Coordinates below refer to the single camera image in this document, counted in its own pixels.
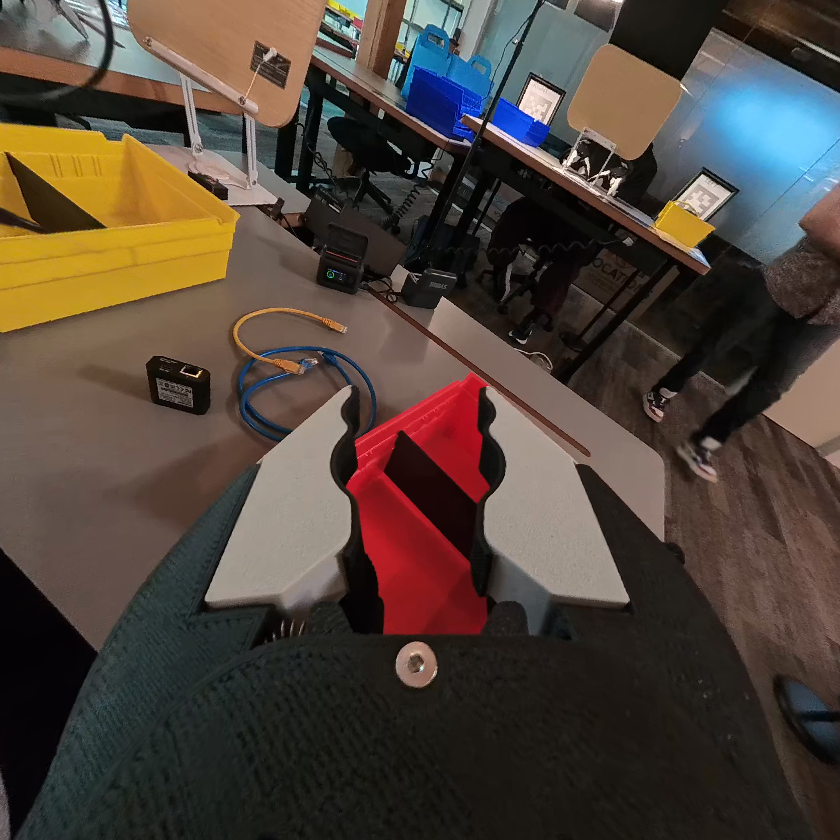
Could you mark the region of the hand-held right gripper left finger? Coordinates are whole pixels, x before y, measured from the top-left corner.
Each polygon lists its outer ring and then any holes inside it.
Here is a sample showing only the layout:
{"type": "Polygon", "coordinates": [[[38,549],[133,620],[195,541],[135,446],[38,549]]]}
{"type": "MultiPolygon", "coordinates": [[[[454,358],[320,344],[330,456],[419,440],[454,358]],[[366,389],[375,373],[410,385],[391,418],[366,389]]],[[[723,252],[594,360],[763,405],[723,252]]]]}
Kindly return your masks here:
{"type": "Polygon", "coordinates": [[[349,488],[360,407],[359,388],[345,386],[260,460],[208,608],[266,606],[290,636],[319,604],[337,603],[356,633],[383,633],[384,603],[349,488]]]}

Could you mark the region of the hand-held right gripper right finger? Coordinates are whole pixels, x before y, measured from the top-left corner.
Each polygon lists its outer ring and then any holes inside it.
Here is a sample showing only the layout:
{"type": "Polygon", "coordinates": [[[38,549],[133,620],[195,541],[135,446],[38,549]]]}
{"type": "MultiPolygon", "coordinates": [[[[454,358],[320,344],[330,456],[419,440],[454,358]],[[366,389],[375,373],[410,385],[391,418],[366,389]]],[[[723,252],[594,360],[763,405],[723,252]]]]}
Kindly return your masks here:
{"type": "Polygon", "coordinates": [[[545,634],[559,606],[622,610],[630,595],[578,465],[492,386],[479,389],[479,472],[472,582],[496,606],[519,605],[545,634]]]}

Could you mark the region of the black network adapter box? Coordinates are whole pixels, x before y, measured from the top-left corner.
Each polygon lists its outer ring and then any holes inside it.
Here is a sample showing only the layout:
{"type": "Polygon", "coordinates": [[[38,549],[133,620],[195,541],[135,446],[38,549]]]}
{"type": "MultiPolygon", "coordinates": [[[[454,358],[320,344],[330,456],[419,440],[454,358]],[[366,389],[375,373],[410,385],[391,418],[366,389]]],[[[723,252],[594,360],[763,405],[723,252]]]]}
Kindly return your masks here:
{"type": "Polygon", "coordinates": [[[145,365],[152,403],[193,415],[204,415],[212,404],[210,372],[200,366],[162,355],[145,365]]]}

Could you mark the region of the red plastic bin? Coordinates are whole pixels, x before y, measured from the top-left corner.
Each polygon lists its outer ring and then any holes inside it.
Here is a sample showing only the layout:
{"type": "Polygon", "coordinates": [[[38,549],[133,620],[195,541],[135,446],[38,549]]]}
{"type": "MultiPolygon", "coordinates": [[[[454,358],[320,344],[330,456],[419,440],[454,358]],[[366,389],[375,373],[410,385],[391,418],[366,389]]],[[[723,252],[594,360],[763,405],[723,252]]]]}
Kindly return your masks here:
{"type": "Polygon", "coordinates": [[[385,634],[477,635],[487,621],[487,600],[476,593],[469,560],[384,473],[396,434],[404,431],[478,502],[488,489],[479,471],[483,386],[468,374],[355,441],[358,468],[349,488],[384,603],[385,634]]]}

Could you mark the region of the black divider in red bin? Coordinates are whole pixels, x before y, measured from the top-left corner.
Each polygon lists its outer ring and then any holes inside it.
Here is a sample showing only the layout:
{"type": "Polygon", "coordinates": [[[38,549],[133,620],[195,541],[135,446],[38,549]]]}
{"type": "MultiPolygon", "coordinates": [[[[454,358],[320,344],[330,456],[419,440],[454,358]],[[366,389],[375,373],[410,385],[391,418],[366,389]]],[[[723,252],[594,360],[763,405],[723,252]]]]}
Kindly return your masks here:
{"type": "Polygon", "coordinates": [[[468,560],[474,545],[477,502],[403,430],[385,469],[385,476],[468,560]]]}

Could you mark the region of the cardboard box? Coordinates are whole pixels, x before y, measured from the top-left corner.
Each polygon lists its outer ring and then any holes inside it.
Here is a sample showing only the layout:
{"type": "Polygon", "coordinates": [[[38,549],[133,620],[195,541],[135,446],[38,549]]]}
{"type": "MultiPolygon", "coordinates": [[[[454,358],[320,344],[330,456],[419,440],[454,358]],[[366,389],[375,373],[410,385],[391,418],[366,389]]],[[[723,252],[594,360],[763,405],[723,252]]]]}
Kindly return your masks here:
{"type": "Polygon", "coordinates": [[[581,269],[574,284],[598,303],[603,305],[613,300],[613,305],[620,308],[648,280],[648,274],[602,249],[581,269]]]}

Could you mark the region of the grey charger block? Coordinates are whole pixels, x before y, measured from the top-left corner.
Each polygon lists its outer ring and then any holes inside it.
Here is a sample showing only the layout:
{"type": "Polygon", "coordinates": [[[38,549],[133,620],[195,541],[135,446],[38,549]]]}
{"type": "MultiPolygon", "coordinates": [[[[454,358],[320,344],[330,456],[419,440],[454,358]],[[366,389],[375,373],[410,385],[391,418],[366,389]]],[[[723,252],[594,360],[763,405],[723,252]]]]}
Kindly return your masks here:
{"type": "Polygon", "coordinates": [[[400,295],[412,308],[434,310],[455,289],[457,280],[456,274],[440,269],[426,268],[421,274],[409,272],[400,295]]]}

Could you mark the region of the small black printer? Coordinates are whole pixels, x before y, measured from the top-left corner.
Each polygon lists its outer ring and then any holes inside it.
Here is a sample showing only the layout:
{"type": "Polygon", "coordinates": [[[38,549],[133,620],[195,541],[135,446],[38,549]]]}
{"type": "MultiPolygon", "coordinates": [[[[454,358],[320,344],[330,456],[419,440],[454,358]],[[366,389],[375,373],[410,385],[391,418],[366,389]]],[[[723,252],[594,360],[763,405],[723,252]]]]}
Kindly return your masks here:
{"type": "Polygon", "coordinates": [[[364,277],[369,240],[340,224],[330,223],[320,248],[316,282],[349,295],[357,293],[364,277]]]}

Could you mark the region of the white door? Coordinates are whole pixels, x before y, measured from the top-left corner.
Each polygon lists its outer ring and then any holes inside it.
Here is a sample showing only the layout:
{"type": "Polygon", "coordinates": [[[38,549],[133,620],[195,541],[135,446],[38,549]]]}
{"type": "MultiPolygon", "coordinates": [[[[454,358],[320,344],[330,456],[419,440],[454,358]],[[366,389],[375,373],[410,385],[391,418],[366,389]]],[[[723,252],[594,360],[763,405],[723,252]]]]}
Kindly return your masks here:
{"type": "Polygon", "coordinates": [[[839,379],[814,366],[765,413],[790,434],[839,467],[839,379]]]}

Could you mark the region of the black case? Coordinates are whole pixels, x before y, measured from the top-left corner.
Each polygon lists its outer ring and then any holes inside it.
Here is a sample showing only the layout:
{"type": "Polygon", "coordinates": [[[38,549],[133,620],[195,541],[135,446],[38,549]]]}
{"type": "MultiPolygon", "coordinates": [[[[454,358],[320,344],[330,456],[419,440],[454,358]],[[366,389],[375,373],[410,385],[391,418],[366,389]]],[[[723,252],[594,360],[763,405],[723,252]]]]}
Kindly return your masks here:
{"type": "Polygon", "coordinates": [[[390,276],[406,253],[404,243],[378,223],[322,190],[311,196],[304,217],[318,246],[382,276],[390,276]]]}

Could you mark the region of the large yellow plastic bin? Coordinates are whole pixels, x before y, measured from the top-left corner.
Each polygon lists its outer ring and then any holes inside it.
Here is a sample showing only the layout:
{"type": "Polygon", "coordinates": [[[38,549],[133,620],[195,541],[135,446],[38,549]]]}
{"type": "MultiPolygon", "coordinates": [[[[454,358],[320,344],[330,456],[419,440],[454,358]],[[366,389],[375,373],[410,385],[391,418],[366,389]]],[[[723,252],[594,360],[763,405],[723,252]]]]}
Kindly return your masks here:
{"type": "Polygon", "coordinates": [[[2,208],[29,220],[5,153],[106,225],[2,224],[3,333],[223,279],[239,214],[125,134],[3,123],[2,208]]]}

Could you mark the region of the person's shoe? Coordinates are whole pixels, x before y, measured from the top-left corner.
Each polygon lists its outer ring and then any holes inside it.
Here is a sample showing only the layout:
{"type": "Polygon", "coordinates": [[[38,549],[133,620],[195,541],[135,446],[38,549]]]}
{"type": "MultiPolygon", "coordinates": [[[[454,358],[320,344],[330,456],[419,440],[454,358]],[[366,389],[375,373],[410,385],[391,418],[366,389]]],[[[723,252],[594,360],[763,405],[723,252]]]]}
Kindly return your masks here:
{"type": "Polygon", "coordinates": [[[818,760],[839,765],[839,709],[804,682],[786,675],[773,678],[773,698],[787,727],[818,760]]]}

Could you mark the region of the small yellow plastic bin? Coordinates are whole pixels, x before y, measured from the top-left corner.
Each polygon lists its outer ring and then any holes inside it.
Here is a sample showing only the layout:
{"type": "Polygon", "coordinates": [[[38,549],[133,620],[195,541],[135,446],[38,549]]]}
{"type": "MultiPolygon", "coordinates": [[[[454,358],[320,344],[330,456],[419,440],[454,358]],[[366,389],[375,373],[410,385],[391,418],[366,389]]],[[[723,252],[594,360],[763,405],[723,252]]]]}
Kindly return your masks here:
{"type": "Polygon", "coordinates": [[[685,249],[697,248],[715,227],[700,218],[683,202],[669,201],[656,216],[654,229],[685,249]]]}

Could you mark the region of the wooden desk with black legs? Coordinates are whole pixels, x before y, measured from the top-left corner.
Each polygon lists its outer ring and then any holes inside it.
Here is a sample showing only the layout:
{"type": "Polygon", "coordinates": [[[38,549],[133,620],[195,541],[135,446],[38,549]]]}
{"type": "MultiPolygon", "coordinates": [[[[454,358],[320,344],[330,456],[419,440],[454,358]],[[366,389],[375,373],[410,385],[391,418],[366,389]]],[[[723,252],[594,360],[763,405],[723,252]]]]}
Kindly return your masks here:
{"type": "MultiPolygon", "coordinates": [[[[72,60],[57,59],[30,53],[21,49],[1,48],[1,71],[12,77],[27,78],[36,82],[70,85],[82,82],[91,68],[72,60]]],[[[85,92],[107,92],[149,102],[181,106],[184,103],[182,84],[175,80],[153,78],[146,71],[139,75],[132,72],[109,70],[97,87],[85,92]]],[[[240,115],[241,111],[229,100],[212,91],[194,89],[193,97],[200,111],[223,112],[240,115]]]]}
{"type": "Polygon", "coordinates": [[[647,278],[626,303],[615,310],[610,321],[585,344],[582,351],[554,371],[553,376],[561,383],[568,384],[571,381],[584,363],[649,298],[657,284],[672,269],[681,266],[699,277],[710,271],[710,264],[698,248],[686,248],[657,230],[650,217],[591,188],[580,177],[565,170],[547,151],[513,139],[494,124],[490,123],[482,129],[478,118],[467,115],[461,121],[476,132],[472,150],[476,152],[475,161],[483,175],[498,179],[520,194],[530,197],[541,207],[562,216],[588,239],[599,242],[602,248],[623,259],[647,278]],[[597,224],[593,218],[563,206],[549,190],[541,189],[532,178],[521,175],[520,170],[538,174],[608,218],[610,223],[597,224]]]}
{"type": "Polygon", "coordinates": [[[457,176],[469,143],[451,139],[407,113],[404,100],[395,85],[360,66],[355,59],[339,56],[325,47],[316,47],[306,78],[308,104],[302,124],[301,153],[297,168],[297,189],[307,192],[314,185],[312,167],[324,102],[338,107],[346,116],[408,154],[416,163],[431,162],[436,151],[451,154],[453,165],[440,186],[429,221],[448,221],[447,200],[455,200],[457,176]]]}

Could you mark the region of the framed tag marker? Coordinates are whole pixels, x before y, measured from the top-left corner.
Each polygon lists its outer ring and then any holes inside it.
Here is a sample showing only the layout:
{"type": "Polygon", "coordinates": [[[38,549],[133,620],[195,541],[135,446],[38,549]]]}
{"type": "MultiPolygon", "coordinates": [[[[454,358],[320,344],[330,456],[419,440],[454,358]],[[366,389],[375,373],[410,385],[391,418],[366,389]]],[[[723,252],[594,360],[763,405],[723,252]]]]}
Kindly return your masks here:
{"type": "Polygon", "coordinates": [[[673,198],[673,202],[709,222],[725,207],[739,188],[717,175],[705,166],[673,198]]]}
{"type": "Polygon", "coordinates": [[[566,90],[559,85],[535,72],[529,72],[517,107],[531,119],[551,125],[565,97],[566,90]]]}

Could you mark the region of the black office chair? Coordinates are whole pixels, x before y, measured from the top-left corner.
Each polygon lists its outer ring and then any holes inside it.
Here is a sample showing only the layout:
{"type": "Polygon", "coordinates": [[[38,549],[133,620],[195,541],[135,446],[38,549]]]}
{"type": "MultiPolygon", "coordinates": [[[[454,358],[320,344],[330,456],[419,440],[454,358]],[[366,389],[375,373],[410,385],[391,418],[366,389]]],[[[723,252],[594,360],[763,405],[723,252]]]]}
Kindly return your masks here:
{"type": "Polygon", "coordinates": [[[415,184],[419,163],[396,151],[372,128],[350,117],[331,117],[327,126],[337,145],[350,153],[351,174],[358,176],[359,184],[351,199],[353,209],[359,209],[364,198],[369,196],[385,211],[380,226],[393,235],[399,235],[400,222],[419,196],[420,188],[413,186],[402,204],[394,206],[391,198],[371,182],[371,176],[388,173],[415,184]]]}

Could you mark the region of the single blue bin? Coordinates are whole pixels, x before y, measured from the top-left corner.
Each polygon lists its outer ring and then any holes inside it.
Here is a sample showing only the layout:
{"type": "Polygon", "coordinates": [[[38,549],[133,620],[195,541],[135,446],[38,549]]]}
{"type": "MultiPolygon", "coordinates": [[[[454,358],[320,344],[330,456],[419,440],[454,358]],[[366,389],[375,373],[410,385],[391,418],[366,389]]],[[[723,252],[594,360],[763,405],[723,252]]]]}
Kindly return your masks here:
{"type": "Polygon", "coordinates": [[[500,98],[491,123],[521,144],[539,147],[550,133],[550,126],[533,118],[510,101],[500,98]]]}

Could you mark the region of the black divider in yellow bin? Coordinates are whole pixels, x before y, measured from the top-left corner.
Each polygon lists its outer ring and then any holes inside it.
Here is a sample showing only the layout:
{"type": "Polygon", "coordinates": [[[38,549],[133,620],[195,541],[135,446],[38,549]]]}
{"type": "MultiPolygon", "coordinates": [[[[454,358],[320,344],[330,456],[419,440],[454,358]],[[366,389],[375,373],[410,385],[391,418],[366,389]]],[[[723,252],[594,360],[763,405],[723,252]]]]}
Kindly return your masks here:
{"type": "Polygon", "coordinates": [[[9,152],[7,162],[26,204],[29,220],[2,208],[2,224],[37,234],[102,230],[106,225],[9,152]]]}

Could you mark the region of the small wooden board stand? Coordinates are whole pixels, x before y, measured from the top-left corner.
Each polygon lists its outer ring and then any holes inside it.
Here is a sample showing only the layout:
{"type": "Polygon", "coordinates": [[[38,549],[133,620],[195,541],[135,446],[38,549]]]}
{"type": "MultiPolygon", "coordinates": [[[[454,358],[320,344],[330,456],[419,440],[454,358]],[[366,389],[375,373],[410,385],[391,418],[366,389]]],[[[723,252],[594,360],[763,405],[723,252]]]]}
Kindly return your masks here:
{"type": "Polygon", "coordinates": [[[683,91],[679,79],[614,45],[593,55],[567,111],[577,138],[562,162],[570,170],[581,158],[584,142],[605,149],[598,172],[585,180],[597,193],[614,196],[618,182],[599,185],[613,159],[636,161],[652,146],[676,108],[683,91]]]}

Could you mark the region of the stack of blue bins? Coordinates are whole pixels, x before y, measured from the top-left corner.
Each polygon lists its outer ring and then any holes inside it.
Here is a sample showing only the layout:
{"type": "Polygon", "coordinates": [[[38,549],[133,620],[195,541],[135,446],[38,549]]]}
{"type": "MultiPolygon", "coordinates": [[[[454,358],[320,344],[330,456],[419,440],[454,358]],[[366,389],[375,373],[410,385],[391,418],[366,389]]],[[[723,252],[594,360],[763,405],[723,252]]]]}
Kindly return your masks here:
{"type": "Polygon", "coordinates": [[[462,117],[479,117],[483,98],[467,87],[424,68],[415,68],[406,97],[406,112],[452,140],[472,142],[473,130],[462,117]]]}

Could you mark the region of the black tripod pole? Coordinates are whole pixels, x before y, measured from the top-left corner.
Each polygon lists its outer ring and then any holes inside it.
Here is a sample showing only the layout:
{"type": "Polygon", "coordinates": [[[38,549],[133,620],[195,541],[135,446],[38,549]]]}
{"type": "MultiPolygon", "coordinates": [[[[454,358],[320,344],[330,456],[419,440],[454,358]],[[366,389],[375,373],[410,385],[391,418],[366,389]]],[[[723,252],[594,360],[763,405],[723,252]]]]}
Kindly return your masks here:
{"type": "Polygon", "coordinates": [[[427,220],[422,240],[416,247],[410,247],[406,253],[403,266],[408,270],[424,270],[434,262],[434,252],[436,247],[441,246],[445,238],[444,230],[448,220],[448,215],[455,203],[460,185],[465,180],[465,177],[469,172],[473,158],[476,156],[480,146],[481,138],[487,129],[489,120],[497,109],[503,88],[506,86],[512,70],[518,62],[524,42],[528,38],[533,22],[538,16],[540,8],[544,4],[544,1],[535,2],[530,15],[526,18],[521,27],[521,31],[518,31],[510,39],[510,42],[514,44],[514,49],[509,57],[509,62],[505,66],[505,73],[496,85],[495,93],[490,101],[490,105],[483,112],[479,128],[476,130],[476,136],[473,139],[466,155],[460,160],[454,159],[453,167],[450,169],[446,181],[444,182],[444,188],[438,195],[433,211],[430,213],[429,219],[427,220]]]}

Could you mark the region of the large wooden board stand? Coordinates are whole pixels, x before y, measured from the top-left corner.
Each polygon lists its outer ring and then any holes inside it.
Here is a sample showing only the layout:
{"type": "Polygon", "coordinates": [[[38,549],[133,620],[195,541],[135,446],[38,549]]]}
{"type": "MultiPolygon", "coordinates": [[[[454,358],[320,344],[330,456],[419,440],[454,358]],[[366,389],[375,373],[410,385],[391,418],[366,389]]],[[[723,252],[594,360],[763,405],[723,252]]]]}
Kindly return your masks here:
{"type": "Polygon", "coordinates": [[[295,117],[325,6],[323,1],[128,3],[135,39],[181,79],[192,154],[188,171],[221,178],[231,203],[259,191],[256,125],[281,129],[295,117]],[[247,164],[241,183],[223,175],[204,152],[195,83],[228,100],[244,118],[247,164]]]}

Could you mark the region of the wooden pillar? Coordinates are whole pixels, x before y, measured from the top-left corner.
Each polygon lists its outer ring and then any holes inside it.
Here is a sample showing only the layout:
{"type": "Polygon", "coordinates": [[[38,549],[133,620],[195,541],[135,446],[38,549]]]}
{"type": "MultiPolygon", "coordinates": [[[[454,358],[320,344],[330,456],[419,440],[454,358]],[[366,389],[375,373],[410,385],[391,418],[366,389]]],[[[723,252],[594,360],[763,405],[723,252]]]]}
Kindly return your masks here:
{"type": "Polygon", "coordinates": [[[376,76],[389,77],[406,1],[367,1],[355,61],[376,76]]]}

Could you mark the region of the light blue handled bag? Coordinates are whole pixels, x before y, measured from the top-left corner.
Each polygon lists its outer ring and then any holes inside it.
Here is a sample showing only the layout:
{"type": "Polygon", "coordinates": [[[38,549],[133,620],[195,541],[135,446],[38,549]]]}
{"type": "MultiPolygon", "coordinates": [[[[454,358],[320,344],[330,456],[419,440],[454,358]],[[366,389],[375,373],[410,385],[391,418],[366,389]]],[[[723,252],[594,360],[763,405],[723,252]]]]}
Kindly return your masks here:
{"type": "Polygon", "coordinates": [[[492,65],[483,56],[462,59],[449,48],[445,30],[429,24],[417,37],[402,84],[402,97],[407,100],[416,70],[423,69],[467,88],[483,101],[492,90],[492,65]]]}

